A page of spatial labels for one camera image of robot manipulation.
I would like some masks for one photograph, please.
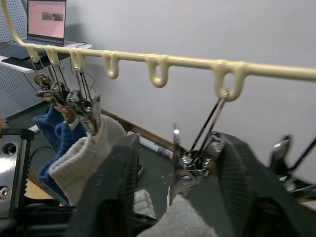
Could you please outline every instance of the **blue knit fabric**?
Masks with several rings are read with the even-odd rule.
[[[55,124],[61,116],[61,122]],[[45,116],[36,116],[33,121],[39,127],[43,136],[48,140],[51,147],[55,152],[55,157],[47,163],[38,174],[38,179],[49,186],[54,192],[56,192],[62,199],[68,204],[68,199],[64,192],[60,189],[55,180],[48,174],[50,166],[62,157],[68,149],[86,135],[85,129],[81,123],[79,123],[73,131],[70,130],[69,125],[63,121],[62,115],[54,109],[52,106]]]
[[[54,106],[51,106],[47,115],[39,115],[33,118],[33,122],[38,126],[40,132],[47,139],[55,154],[59,151],[60,139],[55,134],[55,128],[64,121],[63,116]]]

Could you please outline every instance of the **pegboard wall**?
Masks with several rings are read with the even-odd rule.
[[[6,2],[15,29],[23,39],[27,34],[27,15],[22,2],[21,0],[6,0]],[[1,8],[0,32],[1,42],[13,40]],[[40,90],[40,87],[34,82],[35,73],[28,73],[25,76],[36,90]],[[0,66],[0,111],[2,118],[7,118],[42,101],[35,96],[35,91],[25,76],[22,72]]]

